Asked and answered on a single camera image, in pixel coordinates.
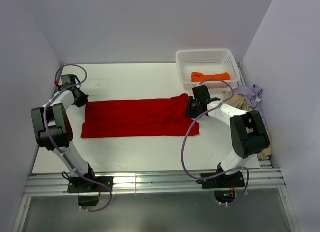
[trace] laundry basket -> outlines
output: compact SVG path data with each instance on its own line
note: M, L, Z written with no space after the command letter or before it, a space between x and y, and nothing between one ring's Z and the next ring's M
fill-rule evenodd
M206 75L229 73L232 87L236 87L241 79L240 71L232 52L229 49L193 49L180 50L175 55L178 74L185 89L192 89L199 82L191 81L192 72L200 72ZM205 82L208 88L221 89L226 84L219 81Z

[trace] folded orange cloth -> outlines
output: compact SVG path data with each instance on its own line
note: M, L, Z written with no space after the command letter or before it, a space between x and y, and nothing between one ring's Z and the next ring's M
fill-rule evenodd
M207 79L218 78L221 80L230 80L229 73L221 73L221 74L213 74L213 75L206 75L199 72L192 72L191 73L191 81L192 82L202 82Z

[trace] metal frame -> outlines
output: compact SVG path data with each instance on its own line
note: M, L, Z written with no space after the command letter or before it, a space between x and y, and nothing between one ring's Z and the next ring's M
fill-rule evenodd
M240 68L241 80L238 85L245 84ZM193 171L194 175L200 176L203 172ZM285 213L288 217L290 228L293 232L300 232L299 224L295 212L288 197L286 184L279 168L273 168L269 158L260 161L260 169L249 170L248 189L278 188L281 195ZM200 184L188 177L183 171L164 172L131 172L131 173L97 173L96 176L113 176L113 194L142 194L142 193L174 193L174 192L201 192ZM16 218L14 232L21 232L27 217L28 208L32 197L36 196L78 196L69 194L68 181L63 179L61 174L35 174L29 176L22 202Z

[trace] white plastic basket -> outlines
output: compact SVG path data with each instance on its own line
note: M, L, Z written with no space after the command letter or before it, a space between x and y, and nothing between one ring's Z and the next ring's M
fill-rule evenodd
M185 89L192 89L199 82L191 81L192 72L207 75L229 73L232 87L236 87L241 79L236 60L229 49L192 49L180 50L175 55L176 66L181 82ZM208 88L225 88L226 84L219 81L205 82Z

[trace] red cloth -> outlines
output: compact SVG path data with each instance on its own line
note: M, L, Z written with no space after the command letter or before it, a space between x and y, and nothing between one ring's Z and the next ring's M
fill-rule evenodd
M188 94L178 97L88 102L81 138L185 136L193 122L185 117ZM199 134L196 123L190 135Z

